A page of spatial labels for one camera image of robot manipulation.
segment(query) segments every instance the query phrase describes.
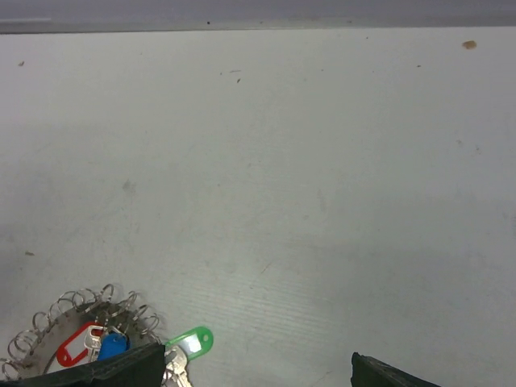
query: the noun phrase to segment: white surface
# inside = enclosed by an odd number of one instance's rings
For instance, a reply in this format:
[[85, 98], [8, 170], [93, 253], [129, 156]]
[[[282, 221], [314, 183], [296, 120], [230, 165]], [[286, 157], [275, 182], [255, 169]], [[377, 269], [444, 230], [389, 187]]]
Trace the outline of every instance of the white surface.
[[114, 282], [213, 329], [198, 387], [348, 385], [354, 351], [510, 385], [515, 38], [0, 36], [0, 344]]

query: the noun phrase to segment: metal key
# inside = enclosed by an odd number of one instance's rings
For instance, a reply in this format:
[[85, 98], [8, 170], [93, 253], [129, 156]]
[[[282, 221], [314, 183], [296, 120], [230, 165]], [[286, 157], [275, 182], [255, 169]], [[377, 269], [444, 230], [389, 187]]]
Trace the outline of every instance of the metal key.
[[94, 335], [94, 331], [105, 331], [106, 328], [100, 325], [90, 325], [86, 331], [84, 338], [84, 346], [89, 351], [89, 362], [95, 361], [98, 358], [100, 347], [102, 346], [102, 337]]
[[186, 365], [188, 364], [188, 357], [185, 352], [177, 345], [172, 346], [166, 353], [165, 356], [175, 353], [176, 355], [172, 358], [170, 363], [166, 365], [166, 368], [171, 372], [174, 383], [179, 387], [193, 387], [188, 380], [188, 374], [186, 372]]
[[127, 337], [124, 333], [122, 333], [117, 327], [113, 327], [112, 325], [104, 328], [104, 333], [102, 333], [102, 338], [108, 336], [111, 333], [118, 333], [119, 335]]

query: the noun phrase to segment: red key tag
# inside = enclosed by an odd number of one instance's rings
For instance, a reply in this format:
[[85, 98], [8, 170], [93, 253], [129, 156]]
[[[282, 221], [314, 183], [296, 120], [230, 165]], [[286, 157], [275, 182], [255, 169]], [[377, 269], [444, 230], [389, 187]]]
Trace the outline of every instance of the red key tag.
[[[95, 322], [90, 321], [84, 324], [57, 348], [56, 359], [60, 365], [63, 367], [73, 367], [88, 356], [88, 348], [84, 346], [84, 338], [88, 327], [91, 325], [95, 325]], [[92, 334], [96, 335], [96, 333], [100, 337], [102, 331], [92, 331]]]

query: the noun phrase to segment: black object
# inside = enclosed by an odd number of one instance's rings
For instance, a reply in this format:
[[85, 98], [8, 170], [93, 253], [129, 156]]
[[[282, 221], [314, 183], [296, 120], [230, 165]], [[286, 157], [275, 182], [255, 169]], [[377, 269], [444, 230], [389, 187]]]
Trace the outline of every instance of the black object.
[[150, 343], [103, 361], [21, 381], [0, 381], [0, 387], [160, 387], [164, 345]]
[[352, 356], [353, 387], [439, 387], [357, 352]]

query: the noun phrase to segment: blue key tag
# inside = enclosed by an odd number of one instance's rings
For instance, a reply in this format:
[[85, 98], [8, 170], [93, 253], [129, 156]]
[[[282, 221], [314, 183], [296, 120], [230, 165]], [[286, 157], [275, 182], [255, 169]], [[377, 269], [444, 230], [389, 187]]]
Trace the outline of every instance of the blue key tag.
[[119, 355], [129, 349], [127, 337], [119, 333], [110, 333], [102, 341], [97, 360], [105, 360]]

